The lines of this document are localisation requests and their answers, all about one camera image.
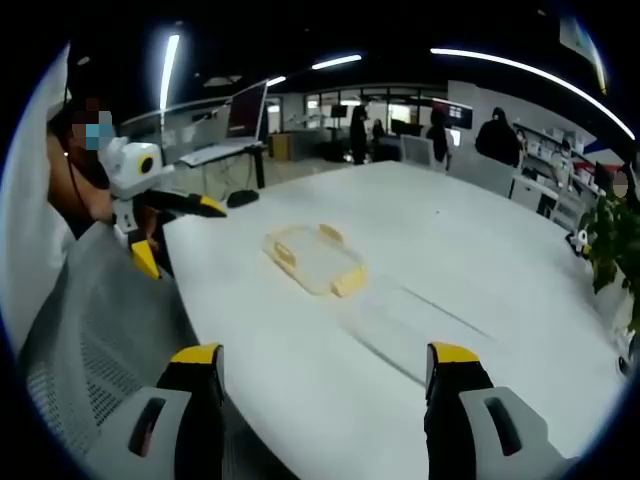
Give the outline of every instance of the face mask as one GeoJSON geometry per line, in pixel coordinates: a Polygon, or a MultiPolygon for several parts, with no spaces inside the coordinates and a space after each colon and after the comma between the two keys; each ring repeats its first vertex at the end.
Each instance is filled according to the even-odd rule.
{"type": "Polygon", "coordinates": [[[85,148],[87,150],[101,150],[109,145],[109,142],[116,136],[111,121],[111,112],[100,111],[98,121],[100,123],[85,125],[85,148]]]}

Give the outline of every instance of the white tabletop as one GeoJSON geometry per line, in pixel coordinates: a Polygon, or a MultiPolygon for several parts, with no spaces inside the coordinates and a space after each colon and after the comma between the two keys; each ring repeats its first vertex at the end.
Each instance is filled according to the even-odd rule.
{"type": "Polygon", "coordinates": [[[546,419],[564,456],[598,431],[621,380],[560,227],[393,162],[260,195],[229,218],[187,216],[165,234],[198,339],[224,344],[229,395],[300,478],[427,478],[424,389],[349,335],[345,317],[370,322],[409,364],[429,341],[472,348],[495,385],[546,419]],[[353,297],[311,296],[261,251],[267,233],[319,223],[369,267],[353,297]]]}

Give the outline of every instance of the glass wall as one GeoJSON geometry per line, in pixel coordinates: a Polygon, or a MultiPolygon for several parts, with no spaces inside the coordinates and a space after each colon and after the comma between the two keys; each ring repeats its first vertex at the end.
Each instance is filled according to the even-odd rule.
{"type": "Polygon", "coordinates": [[[331,118],[331,107],[338,105],[338,92],[324,92],[320,94],[320,112],[323,127],[338,127],[338,119],[331,118]]]}
{"type": "Polygon", "coordinates": [[[269,119],[269,133],[282,131],[282,99],[280,97],[267,98],[267,118],[269,119]]]}
{"type": "Polygon", "coordinates": [[[320,95],[307,95],[305,97],[305,109],[307,117],[307,128],[319,128],[320,121],[320,95]]]}
{"type": "Polygon", "coordinates": [[[340,119],[340,127],[348,128],[351,125],[351,115],[354,107],[360,105],[360,89],[340,91],[340,105],[347,107],[347,115],[340,119]]]}
{"type": "Polygon", "coordinates": [[[307,128],[349,128],[351,115],[357,105],[366,105],[365,128],[370,133],[376,120],[380,120],[387,134],[393,134],[392,120],[409,125],[422,125],[419,134],[424,135],[431,124],[431,102],[434,98],[446,98],[446,87],[362,87],[331,90],[305,96],[307,128]],[[347,107],[346,116],[331,118],[331,107],[347,107]]]}

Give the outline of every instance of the robotic arm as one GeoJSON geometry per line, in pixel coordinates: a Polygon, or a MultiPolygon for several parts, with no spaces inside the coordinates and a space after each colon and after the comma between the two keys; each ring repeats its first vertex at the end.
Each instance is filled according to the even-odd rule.
{"type": "Polygon", "coordinates": [[[222,206],[205,195],[184,195],[161,189],[162,181],[175,172],[173,165],[162,165],[160,148],[153,143],[129,143],[115,137],[98,152],[98,159],[109,178],[114,211],[114,232],[121,245],[129,249],[134,264],[152,278],[160,269],[136,213],[147,205],[205,217],[226,217],[222,206]]]}

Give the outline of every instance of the cable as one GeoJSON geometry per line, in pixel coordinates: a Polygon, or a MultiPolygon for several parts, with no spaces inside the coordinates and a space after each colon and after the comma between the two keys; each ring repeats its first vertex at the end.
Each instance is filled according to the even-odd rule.
{"type": "MultiPolygon", "coordinates": [[[[62,110],[65,109],[65,107],[67,106],[67,91],[69,89],[69,73],[67,72],[67,78],[64,82],[64,97],[62,100],[62,110]]],[[[71,158],[69,157],[69,152],[67,151],[67,166],[69,167],[69,176],[71,177],[71,183],[73,184],[73,190],[76,192],[76,196],[78,197],[78,201],[80,202],[80,205],[82,205],[82,209],[84,210],[84,213],[87,215],[87,218],[89,220],[92,220],[93,217],[91,216],[91,212],[89,212],[89,209],[87,208],[87,206],[84,203],[84,200],[82,200],[82,196],[80,195],[80,190],[78,189],[78,184],[76,183],[76,176],[73,174],[73,168],[71,166],[71,158]]]]}

